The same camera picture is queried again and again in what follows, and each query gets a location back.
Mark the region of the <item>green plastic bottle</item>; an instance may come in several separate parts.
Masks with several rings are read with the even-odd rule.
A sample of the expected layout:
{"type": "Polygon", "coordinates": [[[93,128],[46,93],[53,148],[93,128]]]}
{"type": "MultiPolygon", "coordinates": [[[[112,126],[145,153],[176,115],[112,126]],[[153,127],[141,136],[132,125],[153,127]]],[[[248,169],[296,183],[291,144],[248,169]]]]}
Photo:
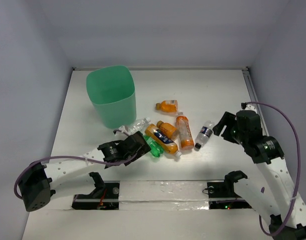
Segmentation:
{"type": "Polygon", "coordinates": [[[164,149],[155,140],[153,140],[153,138],[151,138],[148,135],[144,135],[144,139],[146,140],[147,144],[150,146],[151,148],[150,153],[154,157],[159,158],[164,153],[164,149]]]}

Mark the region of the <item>clear plastic water bottle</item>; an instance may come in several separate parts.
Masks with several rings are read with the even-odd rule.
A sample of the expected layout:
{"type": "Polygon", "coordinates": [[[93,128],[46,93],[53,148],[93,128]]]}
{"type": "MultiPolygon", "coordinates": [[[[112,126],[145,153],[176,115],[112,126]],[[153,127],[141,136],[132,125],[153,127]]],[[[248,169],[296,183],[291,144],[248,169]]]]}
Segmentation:
{"type": "Polygon", "coordinates": [[[138,131],[143,131],[150,124],[150,122],[151,119],[149,117],[137,119],[134,123],[126,127],[126,131],[129,135],[132,135],[138,131]]]}

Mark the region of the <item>clear bottle dark blue label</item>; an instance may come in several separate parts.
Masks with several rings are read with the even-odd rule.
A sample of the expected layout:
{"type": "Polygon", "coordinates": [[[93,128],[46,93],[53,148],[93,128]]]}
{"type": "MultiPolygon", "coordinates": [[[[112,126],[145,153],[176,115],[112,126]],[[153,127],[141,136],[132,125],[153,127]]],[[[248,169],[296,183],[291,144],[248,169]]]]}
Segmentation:
{"type": "Polygon", "coordinates": [[[214,127],[215,123],[208,120],[206,122],[204,122],[204,124],[202,125],[199,133],[197,134],[197,137],[195,139],[195,146],[194,148],[196,150],[200,150],[209,140],[209,138],[211,137],[211,135],[213,134],[213,127],[214,127]]]}

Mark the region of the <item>yellow blue milk tea bottle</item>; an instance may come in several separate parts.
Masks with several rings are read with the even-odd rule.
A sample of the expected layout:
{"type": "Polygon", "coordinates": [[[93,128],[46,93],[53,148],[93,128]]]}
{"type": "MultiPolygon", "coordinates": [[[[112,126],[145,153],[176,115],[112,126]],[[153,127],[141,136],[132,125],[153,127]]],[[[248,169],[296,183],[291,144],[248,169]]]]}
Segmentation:
{"type": "Polygon", "coordinates": [[[182,155],[177,144],[168,138],[156,125],[150,124],[146,128],[145,134],[156,141],[167,154],[173,155],[176,158],[179,158],[182,155]]]}

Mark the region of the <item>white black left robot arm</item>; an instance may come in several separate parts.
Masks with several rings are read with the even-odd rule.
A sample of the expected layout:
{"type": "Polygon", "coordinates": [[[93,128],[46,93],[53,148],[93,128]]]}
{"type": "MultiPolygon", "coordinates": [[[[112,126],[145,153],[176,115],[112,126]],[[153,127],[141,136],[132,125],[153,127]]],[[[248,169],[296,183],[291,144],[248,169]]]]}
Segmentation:
{"type": "Polygon", "coordinates": [[[13,192],[22,200],[27,212],[45,207],[52,200],[83,195],[102,200],[107,186],[100,175],[105,169],[128,166],[151,148],[141,132],[124,140],[113,140],[81,156],[58,155],[32,162],[15,180],[13,192]]]}

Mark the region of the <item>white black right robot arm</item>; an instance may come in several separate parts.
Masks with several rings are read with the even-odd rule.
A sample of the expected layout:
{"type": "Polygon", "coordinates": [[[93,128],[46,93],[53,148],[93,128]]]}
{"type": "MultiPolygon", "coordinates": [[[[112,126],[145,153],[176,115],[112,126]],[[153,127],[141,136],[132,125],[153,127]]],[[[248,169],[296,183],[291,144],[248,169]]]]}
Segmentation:
{"type": "Polygon", "coordinates": [[[273,197],[256,189],[241,170],[225,175],[209,193],[220,198],[242,198],[259,215],[259,224],[266,223],[264,234],[275,240],[306,240],[306,204],[298,193],[299,182],[293,181],[279,142],[263,134],[261,119],[255,109],[236,114],[225,112],[213,128],[217,136],[241,145],[265,178],[273,197]]]}

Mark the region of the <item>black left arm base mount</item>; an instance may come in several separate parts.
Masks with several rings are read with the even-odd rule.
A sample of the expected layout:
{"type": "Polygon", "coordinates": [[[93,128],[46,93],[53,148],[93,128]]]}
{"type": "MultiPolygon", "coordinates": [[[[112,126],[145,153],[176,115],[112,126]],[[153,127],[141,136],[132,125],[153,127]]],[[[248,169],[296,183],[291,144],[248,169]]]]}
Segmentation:
{"type": "Polygon", "coordinates": [[[71,207],[74,210],[119,210],[120,182],[105,182],[105,189],[99,196],[75,195],[71,207]]]}

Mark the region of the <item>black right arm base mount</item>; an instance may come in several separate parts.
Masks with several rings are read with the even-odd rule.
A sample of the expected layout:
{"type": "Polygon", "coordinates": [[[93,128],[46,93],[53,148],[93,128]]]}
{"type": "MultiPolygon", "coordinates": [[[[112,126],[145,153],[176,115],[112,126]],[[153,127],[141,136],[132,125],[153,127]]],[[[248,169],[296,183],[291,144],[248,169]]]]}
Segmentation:
{"type": "Polygon", "coordinates": [[[244,199],[230,191],[223,181],[207,182],[207,187],[202,192],[208,196],[209,209],[211,210],[252,208],[244,199]]]}

